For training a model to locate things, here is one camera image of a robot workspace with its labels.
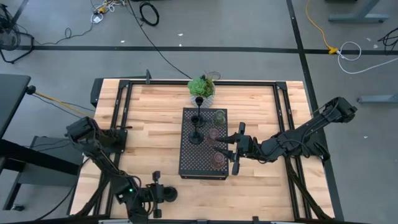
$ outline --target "potted plant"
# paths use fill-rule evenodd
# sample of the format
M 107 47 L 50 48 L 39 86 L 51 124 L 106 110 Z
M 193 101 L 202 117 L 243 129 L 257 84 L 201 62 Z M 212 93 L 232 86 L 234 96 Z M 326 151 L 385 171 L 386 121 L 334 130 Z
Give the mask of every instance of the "potted plant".
M 198 96 L 203 98 L 201 108 L 209 108 L 213 104 L 216 88 L 212 76 L 202 75 L 201 77 L 194 78 L 188 82 L 188 89 L 191 102 L 195 107 L 197 107 L 195 98 Z

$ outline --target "black perforated box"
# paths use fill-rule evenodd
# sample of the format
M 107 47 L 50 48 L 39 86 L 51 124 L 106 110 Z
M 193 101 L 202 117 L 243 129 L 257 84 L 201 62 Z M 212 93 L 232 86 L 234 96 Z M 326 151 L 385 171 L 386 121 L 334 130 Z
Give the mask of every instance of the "black perforated box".
M 213 118 L 217 110 L 225 113 L 225 124 L 216 126 Z M 214 140 L 214 133 L 218 137 L 228 135 L 228 119 L 226 109 L 200 109 L 200 115 L 206 121 L 205 125 L 198 127 L 203 133 L 204 140 L 200 144 L 192 144 L 188 135 L 195 130 L 191 117 L 198 114 L 197 108 L 184 108 L 182 116 L 180 165 L 178 174 L 183 179 L 213 179 L 225 180 L 228 176 L 228 160 L 213 149 L 217 146 L 228 150 L 228 144 Z

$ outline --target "wooden table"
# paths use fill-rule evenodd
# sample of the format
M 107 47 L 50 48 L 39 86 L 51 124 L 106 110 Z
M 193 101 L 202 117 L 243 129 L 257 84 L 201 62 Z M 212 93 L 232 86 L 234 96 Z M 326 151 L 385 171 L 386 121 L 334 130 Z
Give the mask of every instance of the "wooden table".
M 100 128 L 109 129 L 118 88 L 118 79 L 103 82 L 95 113 Z M 286 82 L 295 126 L 308 121 L 310 111 L 302 82 Z M 285 128 L 288 129 L 282 93 L 279 95 Z M 163 219 L 177 220 L 294 220 L 283 158 L 274 163 L 241 159 L 238 176 L 226 180 L 181 179 L 178 175 L 182 108 L 193 107 L 185 85 L 133 85 L 129 105 L 126 150 L 119 168 L 137 175 L 143 184 L 152 182 L 151 173 L 160 170 L 160 183 L 174 186 L 178 198 L 160 204 Z M 246 123 L 246 134 L 261 142 L 279 132 L 274 93 L 267 86 L 217 86 L 212 108 L 228 110 L 228 134 Z M 121 120 L 123 107 L 118 116 Z M 319 206 L 333 216 L 330 194 L 322 162 L 316 157 L 302 158 L 307 189 Z M 71 214 L 79 211 L 98 186 L 100 170 L 91 162 L 81 169 Z M 297 190 L 301 217 L 303 203 Z M 108 191 L 104 191 L 101 211 Z M 111 218 L 127 218 L 126 207 L 113 200 Z

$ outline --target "succulent plant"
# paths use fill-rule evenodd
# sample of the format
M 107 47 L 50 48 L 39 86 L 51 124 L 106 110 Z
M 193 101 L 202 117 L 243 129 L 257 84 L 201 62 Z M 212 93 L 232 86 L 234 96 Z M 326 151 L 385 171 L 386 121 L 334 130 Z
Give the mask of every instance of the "succulent plant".
M 209 97 L 214 92 L 213 80 L 202 76 L 188 82 L 188 89 L 192 95 Z

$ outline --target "concrete floor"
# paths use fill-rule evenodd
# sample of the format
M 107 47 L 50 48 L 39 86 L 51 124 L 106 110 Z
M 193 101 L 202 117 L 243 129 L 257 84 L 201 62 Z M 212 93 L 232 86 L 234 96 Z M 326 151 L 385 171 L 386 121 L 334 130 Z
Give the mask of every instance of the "concrete floor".
M 22 0 L 3 3 L 15 14 Z M 325 49 L 320 33 L 305 17 L 305 3 L 306 0 L 293 0 L 303 46 Z M 329 44 L 334 47 L 354 41 L 363 49 L 375 50 L 376 44 L 376 50 L 381 50 L 382 45 L 376 41 L 396 27 L 398 2 L 381 1 L 372 11 L 390 14 L 391 18 L 383 24 L 331 24 L 327 21 L 331 13 L 352 12 L 364 3 L 312 1 L 310 15 L 325 29 Z M 160 13 L 160 23 L 157 27 L 144 25 L 144 29 L 158 46 L 297 48 L 285 1 L 172 0 L 154 1 L 153 4 Z M 138 4 L 133 3 L 133 6 L 137 9 Z M 30 0 L 18 24 L 39 42 L 53 42 L 63 37 L 66 27 L 70 27 L 73 34 L 87 30 L 90 7 L 89 0 Z M 107 14 L 90 33 L 59 45 L 150 46 L 150 43 L 127 10 L 116 7 L 115 12 Z M 20 53 L 16 50 L 6 55 L 13 57 Z M 225 79 L 304 80 L 298 54 L 164 52 L 164 55 L 192 77 L 201 75 L 204 70 L 215 70 Z M 349 124 L 332 124 L 325 129 L 345 220 L 395 223 L 398 107 L 359 105 L 356 98 L 396 93 L 398 62 L 359 75 L 347 75 L 338 67 L 335 55 L 307 54 L 306 57 L 319 105 L 343 96 L 358 108 L 357 116 Z M 392 58 L 394 56 L 366 55 L 343 66 L 356 71 Z M 147 68 L 154 78 L 183 78 L 157 52 L 36 50 L 15 65 L 0 62 L 0 73 L 30 75 L 30 84 L 39 91 L 89 107 L 94 78 L 144 75 Z M 74 121 L 69 114 L 25 96 L 4 138 L 28 145 L 35 135 L 62 137 L 65 127 Z M 5 170 L 0 176 L 1 205 L 15 175 Z M 26 210 L 0 211 L 0 222 L 33 220 L 49 211 L 68 191 L 65 187 L 23 185 L 16 202 L 25 205 Z M 69 200 L 49 217 L 64 217 L 68 204 Z

